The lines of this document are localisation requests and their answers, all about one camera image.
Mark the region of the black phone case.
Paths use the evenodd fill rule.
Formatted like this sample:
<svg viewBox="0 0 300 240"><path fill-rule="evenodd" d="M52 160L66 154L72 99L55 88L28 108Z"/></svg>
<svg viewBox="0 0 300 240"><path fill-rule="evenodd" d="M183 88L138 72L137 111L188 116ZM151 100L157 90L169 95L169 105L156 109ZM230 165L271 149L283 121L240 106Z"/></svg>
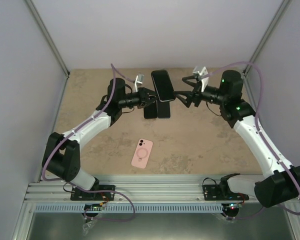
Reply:
<svg viewBox="0 0 300 240"><path fill-rule="evenodd" d="M144 119L156 119L158 117L157 105L156 103L151 104L143 109Z"/></svg>

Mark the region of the black phone with blue edge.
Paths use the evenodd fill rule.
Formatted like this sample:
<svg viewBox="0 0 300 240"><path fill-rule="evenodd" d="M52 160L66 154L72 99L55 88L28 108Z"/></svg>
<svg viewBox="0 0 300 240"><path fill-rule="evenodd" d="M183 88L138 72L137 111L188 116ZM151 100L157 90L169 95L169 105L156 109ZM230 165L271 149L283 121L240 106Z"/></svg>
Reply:
<svg viewBox="0 0 300 240"><path fill-rule="evenodd" d="M169 119L171 117L169 102L157 101L157 117L159 119Z"/></svg>

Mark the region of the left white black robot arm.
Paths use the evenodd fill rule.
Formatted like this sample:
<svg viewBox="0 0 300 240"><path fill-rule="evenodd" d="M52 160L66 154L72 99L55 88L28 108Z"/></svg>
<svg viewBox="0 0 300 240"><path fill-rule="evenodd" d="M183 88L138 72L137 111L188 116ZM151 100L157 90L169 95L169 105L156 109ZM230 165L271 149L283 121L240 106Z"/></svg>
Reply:
<svg viewBox="0 0 300 240"><path fill-rule="evenodd" d="M102 131L111 127L123 114L124 108L145 108L154 103L155 91L140 87L136 92L126 92L127 84L122 78L109 82L95 111L75 128L64 133L53 132L47 140L42 160L42 172L49 171L56 180L63 180L82 190L89 200L100 193L99 180L81 166L83 147Z"/></svg>

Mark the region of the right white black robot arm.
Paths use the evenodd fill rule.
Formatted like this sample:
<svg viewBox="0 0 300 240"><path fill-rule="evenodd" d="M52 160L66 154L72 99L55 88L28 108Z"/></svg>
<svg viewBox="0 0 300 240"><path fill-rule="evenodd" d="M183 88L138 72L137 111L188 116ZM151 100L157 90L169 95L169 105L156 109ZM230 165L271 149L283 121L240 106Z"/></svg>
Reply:
<svg viewBox="0 0 300 240"><path fill-rule="evenodd" d="M206 69L194 70L182 81L193 89L175 91L175 96L186 106L198 107L201 102L219 106L221 117L244 140L256 158L262 175L257 177L233 173L221 178L219 193L226 200L237 194L255 197L270 208L300 197L300 166L293 166L275 147L261 127L256 112L242 98L244 81L235 70L222 73L219 87L208 85Z"/></svg>

